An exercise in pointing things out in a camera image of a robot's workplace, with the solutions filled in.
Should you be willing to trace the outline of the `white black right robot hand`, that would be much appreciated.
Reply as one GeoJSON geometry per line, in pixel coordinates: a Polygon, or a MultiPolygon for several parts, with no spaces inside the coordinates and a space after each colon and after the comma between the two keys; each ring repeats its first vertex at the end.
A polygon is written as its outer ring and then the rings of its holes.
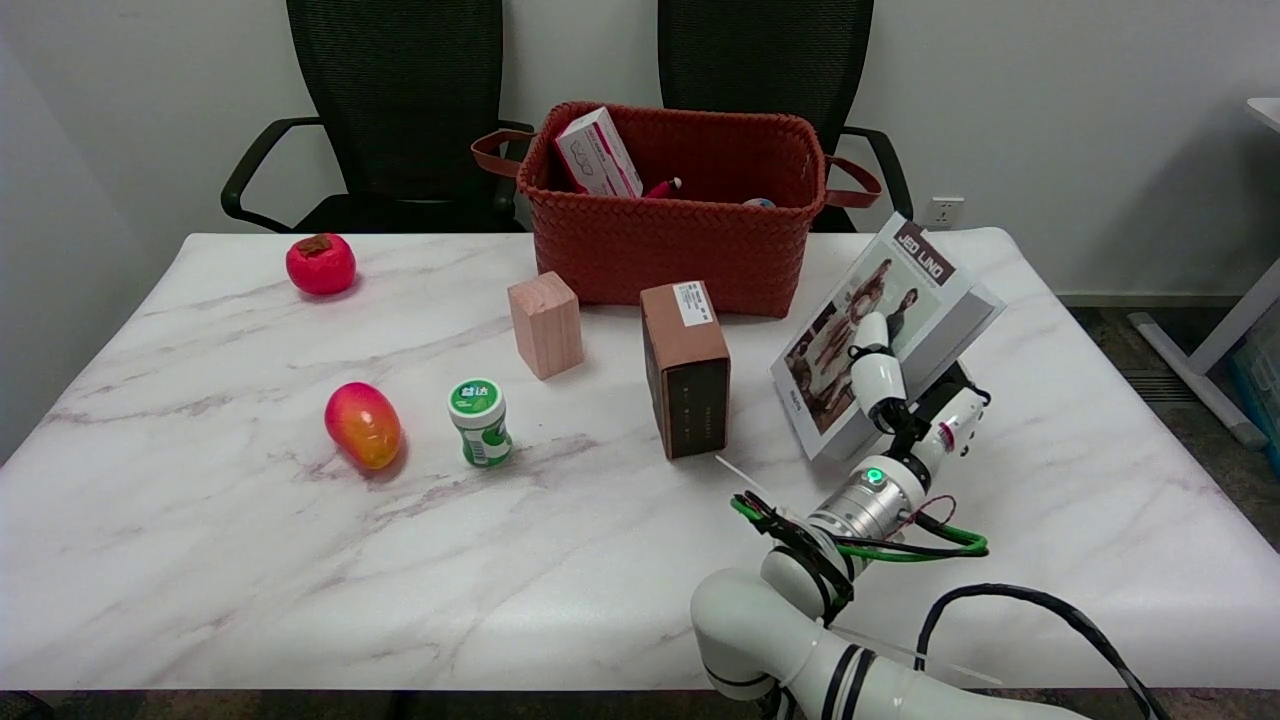
{"type": "Polygon", "coordinates": [[[867,487],[892,486],[919,503],[943,461],[966,454],[991,396],[961,378],[942,382],[919,402],[909,404],[901,364],[890,345],[887,318],[881,313],[861,319],[847,355],[861,414],[891,438],[888,448],[864,457],[850,479],[867,487]]]}

